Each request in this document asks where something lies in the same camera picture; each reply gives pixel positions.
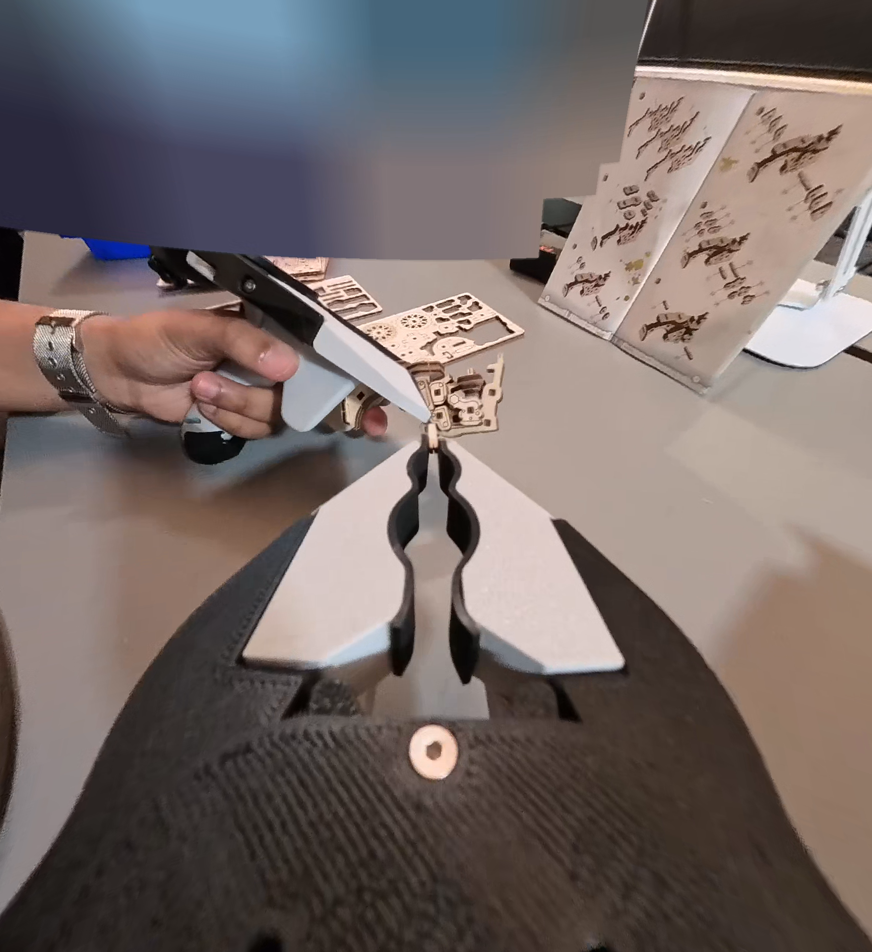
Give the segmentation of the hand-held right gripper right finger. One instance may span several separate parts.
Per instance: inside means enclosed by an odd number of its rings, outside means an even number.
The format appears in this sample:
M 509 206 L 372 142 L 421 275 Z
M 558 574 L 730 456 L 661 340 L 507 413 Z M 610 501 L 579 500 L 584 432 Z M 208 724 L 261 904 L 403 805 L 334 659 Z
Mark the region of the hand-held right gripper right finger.
M 556 521 L 457 443 L 438 450 L 450 583 L 450 657 L 479 680 L 491 716 L 580 718 L 565 680 L 624 670 L 624 659 Z

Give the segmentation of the person's left forearm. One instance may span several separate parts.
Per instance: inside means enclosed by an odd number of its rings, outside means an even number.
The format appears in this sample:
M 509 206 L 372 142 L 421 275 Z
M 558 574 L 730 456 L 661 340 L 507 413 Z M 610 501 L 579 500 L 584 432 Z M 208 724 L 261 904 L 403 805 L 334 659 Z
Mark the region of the person's left forearm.
M 0 412 L 64 411 L 64 402 L 35 362 L 36 322 L 52 307 L 0 300 Z

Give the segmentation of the white instruction booklet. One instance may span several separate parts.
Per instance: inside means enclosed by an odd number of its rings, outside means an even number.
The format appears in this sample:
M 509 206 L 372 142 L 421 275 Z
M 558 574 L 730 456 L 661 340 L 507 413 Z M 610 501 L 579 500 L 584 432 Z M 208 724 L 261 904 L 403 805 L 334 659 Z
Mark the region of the white instruction booklet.
M 872 184 L 872 83 L 638 66 L 539 305 L 703 393 Z

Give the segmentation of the small wooden parts sheet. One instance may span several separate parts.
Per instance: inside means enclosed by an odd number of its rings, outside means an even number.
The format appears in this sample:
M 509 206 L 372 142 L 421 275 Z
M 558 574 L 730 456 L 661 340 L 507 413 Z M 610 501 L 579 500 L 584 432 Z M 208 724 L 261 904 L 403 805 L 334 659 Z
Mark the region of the small wooden parts sheet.
M 324 278 L 309 287 L 326 309 L 347 321 L 382 313 L 382 305 L 352 276 Z

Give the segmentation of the blue plastic bin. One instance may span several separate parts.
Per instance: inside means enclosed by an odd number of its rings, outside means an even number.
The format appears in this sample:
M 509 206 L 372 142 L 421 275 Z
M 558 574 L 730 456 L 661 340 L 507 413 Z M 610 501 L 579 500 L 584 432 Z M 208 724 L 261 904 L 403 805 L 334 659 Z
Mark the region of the blue plastic bin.
M 128 261 L 147 259 L 151 249 L 147 244 L 132 244 L 100 239 L 84 238 L 85 244 L 93 259 L 101 262 Z

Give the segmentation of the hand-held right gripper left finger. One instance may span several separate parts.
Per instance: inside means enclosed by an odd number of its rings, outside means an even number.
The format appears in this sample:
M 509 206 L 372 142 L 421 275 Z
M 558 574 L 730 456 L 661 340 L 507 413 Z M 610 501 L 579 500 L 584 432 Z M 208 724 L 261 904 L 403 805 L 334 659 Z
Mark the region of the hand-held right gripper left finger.
M 313 514 L 246 646 L 248 668 L 346 684 L 371 714 L 413 654 L 413 566 L 430 452 L 401 448 Z

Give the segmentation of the grey desk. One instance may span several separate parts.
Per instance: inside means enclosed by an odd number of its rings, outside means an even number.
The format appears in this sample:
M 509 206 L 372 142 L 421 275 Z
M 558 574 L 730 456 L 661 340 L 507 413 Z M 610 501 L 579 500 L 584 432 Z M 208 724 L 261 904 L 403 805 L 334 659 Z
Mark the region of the grey desk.
M 872 936 L 872 337 L 795 372 L 739 357 L 707 398 L 537 306 L 505 261 L 335 259 L 386 314 L 472 292 L 525 329 L 500 430 L 462 442 L 571 522 L 690 636 L 787 811 Z M 851 289 L 872 301 L 872 280 Z M 176 432 L 9 420 L 0 610 L 19 691 L 0 912 L 45 854 L 126 697 L 204 598 L 416 434 L 305 436 L 193 467 Z

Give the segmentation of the silver mesh wristwatch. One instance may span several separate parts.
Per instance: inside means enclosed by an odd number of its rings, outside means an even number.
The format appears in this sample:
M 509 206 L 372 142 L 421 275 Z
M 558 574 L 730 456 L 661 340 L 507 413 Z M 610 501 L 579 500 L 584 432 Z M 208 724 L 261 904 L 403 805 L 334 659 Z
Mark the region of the silver mesh wristwatch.
M 68 411 L 82 416 L 99 432 L 127 438 L 129 414 L 110 404 L 93 383 L 85 362 L 82 328 L 100 311 L 59 308 L 40 317 L 34 327 L 35 363 Z

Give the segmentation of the wooden puzzle model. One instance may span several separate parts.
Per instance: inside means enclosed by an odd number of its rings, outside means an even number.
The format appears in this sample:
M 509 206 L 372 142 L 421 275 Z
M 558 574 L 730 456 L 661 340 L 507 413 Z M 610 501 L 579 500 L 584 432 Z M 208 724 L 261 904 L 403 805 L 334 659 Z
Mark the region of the wooden puzzle model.
M 442 363 L 422 362 L 408 367 L 431 411 L 440 439 L 490 433 L 498 429 L 498 407 L 502 399 L 503 359 L 488 367 L 488 376 L 472 369 L 458 376 L 445 371 Z M 374 391 L 358 386 L 337 404 L 323 420 L 332 432 L 353 434 L 363 428 L 369 411 L 387 401 Z

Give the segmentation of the white monitor stand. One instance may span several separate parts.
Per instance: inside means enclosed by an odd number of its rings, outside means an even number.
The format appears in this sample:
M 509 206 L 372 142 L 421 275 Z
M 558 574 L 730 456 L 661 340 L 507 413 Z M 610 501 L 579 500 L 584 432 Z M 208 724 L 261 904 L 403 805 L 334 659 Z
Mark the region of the white monitor stand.
M 872 185 L 850 212 L 829 277 L 798 279 L 745 347 L 753 357 L 781 367 L 822 366 L 872 334 L 872 303 L 847 293 L 872 232 Z

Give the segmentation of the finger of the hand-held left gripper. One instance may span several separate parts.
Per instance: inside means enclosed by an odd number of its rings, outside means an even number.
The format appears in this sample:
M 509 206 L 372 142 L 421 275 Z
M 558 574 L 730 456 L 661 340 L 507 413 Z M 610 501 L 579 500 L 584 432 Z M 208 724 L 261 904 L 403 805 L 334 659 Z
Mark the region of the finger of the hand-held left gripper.
M 397 357 L 322 304 L 314 305 L 314 311 L 322 318 L 314 336 L 318 355 L 418 421 L 430 422 L 428 404 Z

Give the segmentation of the large wooden parts sheet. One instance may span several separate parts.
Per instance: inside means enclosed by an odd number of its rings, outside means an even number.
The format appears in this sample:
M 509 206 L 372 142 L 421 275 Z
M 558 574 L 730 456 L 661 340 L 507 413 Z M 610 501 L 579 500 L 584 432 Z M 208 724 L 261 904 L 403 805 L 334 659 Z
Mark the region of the large wooden parts sheet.
M 525 330 L 469 293 L 460 293 L 359 325 L 404 366 L 463 358 L 518 340 Z

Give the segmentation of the person's left hand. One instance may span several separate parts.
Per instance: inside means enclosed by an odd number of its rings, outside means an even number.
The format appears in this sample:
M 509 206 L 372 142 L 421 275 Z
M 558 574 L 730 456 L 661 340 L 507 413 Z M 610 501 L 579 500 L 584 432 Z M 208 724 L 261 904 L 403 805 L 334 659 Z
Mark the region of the person's left hand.
M 282 386 L 297 371 L 298 355 L 242 319 L 206 310 L 99 315 L 79 334 L 90 381 L 114 408 L 182 422 L 196 406 L 209 422 L 248 440 L 282 425 Z

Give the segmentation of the black box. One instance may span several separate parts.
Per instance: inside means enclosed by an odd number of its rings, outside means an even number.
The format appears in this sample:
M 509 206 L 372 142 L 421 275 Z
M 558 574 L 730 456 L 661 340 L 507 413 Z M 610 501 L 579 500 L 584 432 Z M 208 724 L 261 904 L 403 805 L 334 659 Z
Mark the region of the black box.
M 562 232 L 542 228 L 537 254 L 534 257 L 510 259 L 510 270 L 541 285 L 546 284 L 564 248 L 565 234 Z

